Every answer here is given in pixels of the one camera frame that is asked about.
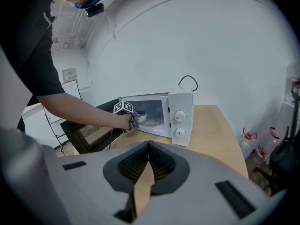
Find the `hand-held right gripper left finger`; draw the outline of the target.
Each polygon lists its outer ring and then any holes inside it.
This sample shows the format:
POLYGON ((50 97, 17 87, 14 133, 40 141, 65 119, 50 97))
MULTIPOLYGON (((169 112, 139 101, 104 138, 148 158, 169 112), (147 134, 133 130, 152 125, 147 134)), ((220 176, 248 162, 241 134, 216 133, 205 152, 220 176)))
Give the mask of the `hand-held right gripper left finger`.
POLYGON ((52 184, 72 225, 147 225, 146 213, 135 216, 134 186, 146 165, 148 143, 102 152, 57 157, 46 148, 52 184))

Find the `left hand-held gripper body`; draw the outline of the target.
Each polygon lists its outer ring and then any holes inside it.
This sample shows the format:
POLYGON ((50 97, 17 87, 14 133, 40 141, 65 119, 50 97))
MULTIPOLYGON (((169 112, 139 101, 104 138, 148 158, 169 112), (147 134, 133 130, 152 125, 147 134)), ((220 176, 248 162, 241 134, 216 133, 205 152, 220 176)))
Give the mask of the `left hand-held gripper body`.
POLYGON ((121 100, 119 103, 114 105, 113 113, 116 115, 130 114, 130 131, 137 130, 139 128, 139 125, 136 120, 138 118, 138 114, 131 103, 121 100))

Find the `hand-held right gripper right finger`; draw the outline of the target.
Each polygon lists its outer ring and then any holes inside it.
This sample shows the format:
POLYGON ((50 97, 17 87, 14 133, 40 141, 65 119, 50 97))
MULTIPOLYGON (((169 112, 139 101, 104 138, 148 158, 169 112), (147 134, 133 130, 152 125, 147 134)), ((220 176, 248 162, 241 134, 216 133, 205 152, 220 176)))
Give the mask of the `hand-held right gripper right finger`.
POLYGON ((221 161, 150 141, 155 174, 140 225, 272 225, 286 191, 268 197, 221 161))

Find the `person's left hand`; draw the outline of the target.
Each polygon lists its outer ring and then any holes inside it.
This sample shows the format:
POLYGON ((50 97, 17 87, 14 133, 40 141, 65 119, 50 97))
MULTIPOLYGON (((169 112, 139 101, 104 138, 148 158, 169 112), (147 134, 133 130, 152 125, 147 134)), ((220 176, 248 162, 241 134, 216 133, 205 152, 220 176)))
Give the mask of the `person's left hand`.
POLYGON ((132 118, 132 114, 130 113, 126 113, 120 116, 120 128, 130 131, 131 127, 130 127, 130 121, 132 118))

